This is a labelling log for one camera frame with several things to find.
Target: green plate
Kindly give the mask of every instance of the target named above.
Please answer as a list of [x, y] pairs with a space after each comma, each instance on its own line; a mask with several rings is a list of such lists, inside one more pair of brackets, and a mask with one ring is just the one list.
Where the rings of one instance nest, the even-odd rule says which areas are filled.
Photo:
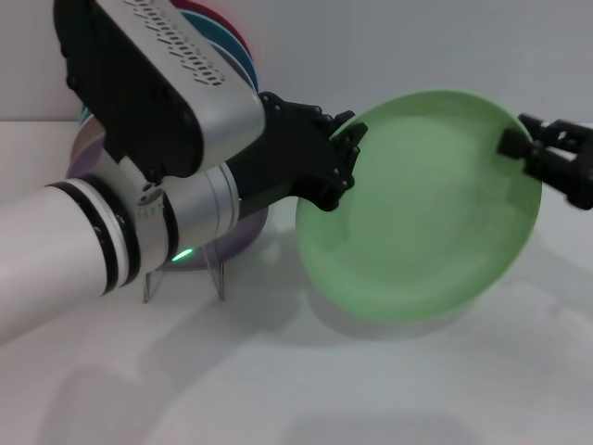
[[527, 134], [477, 95], [427, 91], [357, 117], [356, 185], [331, 213], [300, 200], [296, 233], [319, 289], [347, 311], [406, 321], [457, 308], [492, 285], [529, 238], [541, 183], [496, 153]]

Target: vent grille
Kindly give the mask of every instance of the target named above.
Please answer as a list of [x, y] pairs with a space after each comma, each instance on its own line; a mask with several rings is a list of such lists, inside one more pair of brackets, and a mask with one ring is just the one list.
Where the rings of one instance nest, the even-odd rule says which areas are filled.
[[135, 16], [144, 20], [145, 26], [152, 31], [157, 40], [178, 63], [192, 74], [194, 81], [209, 86], [220, 86], [225, 82], [224, 76], [214, 64], [190, 42], [175, 23], [168, 19], [154, 0], [122, 0], [128, 5]]

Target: black ring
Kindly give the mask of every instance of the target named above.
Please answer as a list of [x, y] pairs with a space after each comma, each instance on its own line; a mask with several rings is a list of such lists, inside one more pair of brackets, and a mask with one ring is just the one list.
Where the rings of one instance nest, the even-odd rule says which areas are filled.
[[85, 174], [78, 179], [85, 181], [88, 185], [94, 188], [99, 195], [101, 195], [111, 208], [111, 211], [113, 211], [113, 214], [120, 225], [121, 234], [123, 235], [123, 240], [126, 243], [126, 248], [128, 250], [128, 277], [122, 285], [127, 286], [136, 279], [140, 273], [140, 266], [142, 264], [140, 243], [138, 242], [138, 236], [136, 235], [136, 229], [133, 225], [132, 218], [125, 207], [123, 207], [118, 196], [107, 184], [101, 181], [101, 179], [90, 173]]
[[89, 220], [89, 223], [93, 226], [99, 245], [103, 250], [105, 268], [107, 271], [107, 285], [105, 286], [104, 295], [111, 292], [118, 283], [118, 256], [115, 253], [113, 241], [111, 240], [109, 230], [107, 229], [103, 218], [101, 218], [101, 215], [90, 199], [74, 185], [69, 183], [55, 183], [48, 185], [48, 187], [57, 188], [71, 197]]
[[165, 225], [167, 226], [167, 236], [169, 237], [169, 250], [167, 251], [167, 259], [165, 262], [169, 262], [175, 258], [177, 250], [179, 249], [179, 227], [177, 226], [175, 211], [170, 204], [167, 194], [165, 194], [165, 197], [163, 198], [163, 217], [165, 219]]

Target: white table surface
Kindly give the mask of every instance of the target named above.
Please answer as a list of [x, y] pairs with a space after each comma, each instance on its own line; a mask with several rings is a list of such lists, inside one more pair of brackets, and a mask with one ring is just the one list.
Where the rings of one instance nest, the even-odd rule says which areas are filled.
[[[0, 123], [0, 200], [65, 173], [74, 123]], [[582, 445], [593, 438], [593, 214], [547, 191], [517, 264], [453, 323], [353, 320], [300, 264], [294, 200], [227, 266], [132, 285], [0, 349], [16, 445]]]

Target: green led light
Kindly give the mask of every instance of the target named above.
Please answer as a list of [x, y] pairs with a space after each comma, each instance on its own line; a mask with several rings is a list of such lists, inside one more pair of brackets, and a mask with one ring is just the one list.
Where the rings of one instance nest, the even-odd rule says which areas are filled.
[[185, 258], [187, 255], [190, 255], [194, 253], [194, 250], [192, 248], [189, 248], [187, 250], [184, 250], [182, 253], [180, 253], [179, 255], [177, 255], [175, 258], [173, 258], [171, 261], [179, 261], [181, 258]]

